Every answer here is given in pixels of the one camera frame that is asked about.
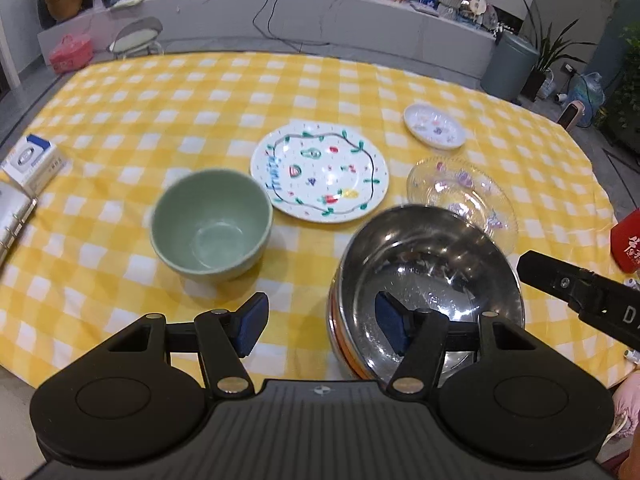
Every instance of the yellow checkered tablecloth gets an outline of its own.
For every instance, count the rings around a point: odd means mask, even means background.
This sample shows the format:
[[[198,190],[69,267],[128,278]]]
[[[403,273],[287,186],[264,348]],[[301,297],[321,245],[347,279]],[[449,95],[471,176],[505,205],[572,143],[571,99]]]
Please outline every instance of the yellow checkered tablecloth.
[[[248,171],[265,134],[291,120],[359,128],[385,155],[389,192],[430,150],[402,123],[428,102],[470,135],[458,155],[510,196],[520,224],[517,254],[535,249],[622,279],[609,255],[614,224],[591,164],[556,124],[454,84],[381,66],[254,53],[146,57],[76,74],[31,123],[70,159],[0,276],[0,365],[37,386],[147,312],[169,322],[211,308],[235,310],[254,291],[270,298],[269,322],[244,363],[264,377],[338,376],[325,328],[332,275],[351,234],[366,221],[320,225],[276,211],[257,267],[217,286],[189,282],[151,248],[154,203],[199,168]],[[517,256],[510,260],[515,263]],[[579,322],[563,303],[523,285],[526,328],[611,385],[631,371],[624,347]],[[174,364],[199,376],[194,356]]]

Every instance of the pink basket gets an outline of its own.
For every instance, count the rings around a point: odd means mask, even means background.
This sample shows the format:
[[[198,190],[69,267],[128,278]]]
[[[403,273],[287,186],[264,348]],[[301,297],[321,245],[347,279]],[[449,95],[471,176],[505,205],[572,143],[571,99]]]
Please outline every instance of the pink basket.
[[[67,34],[49,53],[49,62],[56,74],[79,70],[88,65],[94,56],[91,38],[86,34],[72,36]]]

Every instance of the plate with green vine design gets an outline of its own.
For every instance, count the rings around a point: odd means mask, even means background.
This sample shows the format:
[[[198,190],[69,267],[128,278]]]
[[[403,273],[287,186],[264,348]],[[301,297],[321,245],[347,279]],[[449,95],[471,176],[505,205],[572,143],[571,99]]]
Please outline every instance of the plate with green vine design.
[[[382,202],[389,187],[380,151],[338,124],[283,126],[258,143],[250,164],[275,208],[309,222],[360,218]]]

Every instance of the metal screw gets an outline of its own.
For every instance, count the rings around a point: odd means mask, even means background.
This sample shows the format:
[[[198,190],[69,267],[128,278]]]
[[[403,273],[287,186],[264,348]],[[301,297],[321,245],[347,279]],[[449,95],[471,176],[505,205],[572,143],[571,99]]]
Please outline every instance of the metal screw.
[[[393,387],[402,394],[416,394],[424,388],[424,383],[415,377],[401,377],[394,381]]]
[[[249,382],[242,377],[225,377],[218,381],[218,389],[226,394],[239,394],[249,387]]]

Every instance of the wall outlet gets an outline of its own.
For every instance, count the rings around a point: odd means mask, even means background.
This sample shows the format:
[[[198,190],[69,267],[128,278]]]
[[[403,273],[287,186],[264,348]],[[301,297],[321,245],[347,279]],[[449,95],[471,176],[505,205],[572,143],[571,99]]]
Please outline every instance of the wall outlet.
[[[562,70],[562,72],[565,72],[569,75],[573,75],[577,72],[577,70],[568,63],[563,63],[562,66],[560,67],[560,70]]]

